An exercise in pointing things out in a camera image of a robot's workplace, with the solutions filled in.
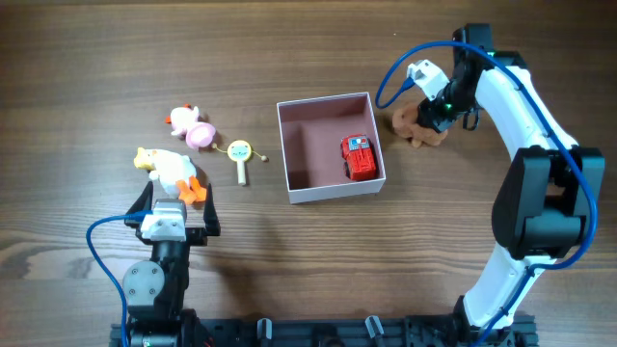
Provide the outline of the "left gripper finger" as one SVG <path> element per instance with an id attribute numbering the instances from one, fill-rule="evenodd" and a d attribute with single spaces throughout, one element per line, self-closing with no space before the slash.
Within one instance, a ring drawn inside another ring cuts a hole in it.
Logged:
<path id="1" fill-rule="evenodd" d="M 151 212 L 153 199 L 153 183 L 149 182 L 141 195 L 126 212 L 124 224 L 127 227 L 139 227 L 142 220 Z"/>
<path id="2" fill-rule="evenodd" d="M 219 236 L 221 234 L 220 221 L 216 213 L 212 196 L 208 196 L 203 207 L 203 221 L 207 236 Z"/>

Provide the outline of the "brown plush animal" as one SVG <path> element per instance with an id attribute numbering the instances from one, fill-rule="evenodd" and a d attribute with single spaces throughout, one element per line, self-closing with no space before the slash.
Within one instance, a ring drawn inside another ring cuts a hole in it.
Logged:
<path id="1" fill-rule="evenodd" d="M 448 131 L 438 133 L 436 130 L 420 126 L 417 122 L 418 112 L 411 103 L 394 111 L 391 119 L 393 132 L 410 142 L 414 148 L 427 145 L 437 147 L 447 137 Z"/>

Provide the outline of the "white yellow duck toy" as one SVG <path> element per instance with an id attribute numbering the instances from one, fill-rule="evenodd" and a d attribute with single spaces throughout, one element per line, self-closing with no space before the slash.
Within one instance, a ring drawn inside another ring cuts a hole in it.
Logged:
<path id="1" fill-rule="evenodd" d="M 148 171 L 149 179 L 158 181 L 172 199 L 192 204 L 207 198 L 207 189 L 201 186 L 197 169 L 187 155 L 138 147 L 133 163 L 137 169 Z"/>

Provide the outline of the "wooden cat rattle drum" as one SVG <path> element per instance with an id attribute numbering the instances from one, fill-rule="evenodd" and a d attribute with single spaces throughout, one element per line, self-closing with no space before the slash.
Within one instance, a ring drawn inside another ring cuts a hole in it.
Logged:
<path id="1" fill-rule="evenodd" d="M 228 145 L 226 149 L 221 149 L 217 144 L 211 145 L 213 149 L 225 153 L 228 158 L 236 163 L 237 181 L 240 186 L 247 185 L 246 162 L 253 155 L 256 155 L 262 162 L 267 162 L 269 158 L 266 155 L 259 154 L 245 140 L 235 140 Z"/>

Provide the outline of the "red toy car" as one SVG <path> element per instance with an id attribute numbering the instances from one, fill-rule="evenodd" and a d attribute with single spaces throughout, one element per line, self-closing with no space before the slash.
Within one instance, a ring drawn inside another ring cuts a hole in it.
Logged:
<path id="1" fill-rule="evenodd" d="M 374 179 L 377 165 L 370 140 L 365 134 L 350 135 L 341 140 L 341 157 L 345 175 L 353 181 Z"/>

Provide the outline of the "pink duck toy with hat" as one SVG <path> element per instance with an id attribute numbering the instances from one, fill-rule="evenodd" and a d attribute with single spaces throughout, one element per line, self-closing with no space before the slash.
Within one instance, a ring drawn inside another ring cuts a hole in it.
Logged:
<path id="1" fill-rule="evenodd" d="M 216 135 L 216 128 L 201 120 L 200 109 L 190 104 L 173 108 L 165 123 L 172 126 L 172 136 L 183 139 L 187 147 L 195 150 L 209 147 Z"/>

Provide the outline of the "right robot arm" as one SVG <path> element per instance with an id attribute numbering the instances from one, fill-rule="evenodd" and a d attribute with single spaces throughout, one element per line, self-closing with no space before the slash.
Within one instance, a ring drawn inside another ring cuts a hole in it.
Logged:
<path id="1" fill-rule="evenodd" d="M 408 69 L 426 95 L 417 107 L 419 125 L 443 133 L 485 110 L 511 157 L 492 208 L 496 245 L 463 297 L 466 339 L 478 346 L 512 325 L 543 272 L 569 267 L 589 249 L 605 161 L 554 120 L 522 56 L 495 50 L 490 25 L 465 25 L 453 33 L 451 46 L 451 77 L 427 62 Z"/>

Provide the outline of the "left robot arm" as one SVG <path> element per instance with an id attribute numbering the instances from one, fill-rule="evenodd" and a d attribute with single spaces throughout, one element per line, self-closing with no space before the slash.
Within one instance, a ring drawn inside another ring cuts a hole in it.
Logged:
<path id="1" fill-rule="evenodd" d="M 221 234 L 212 188 L 206 188 L 202 227 L 186 225 L 186 204 L 153 198 L 150 182 L 128 209 L 124 224 L 151 247 L 148 260 L 126 271 L 121 289 L 127 316 L 110 333 L 112 346 L 213 346 L 214 336 L 196 312 L 185 308 L 189 286 L 189 254 Z"/>

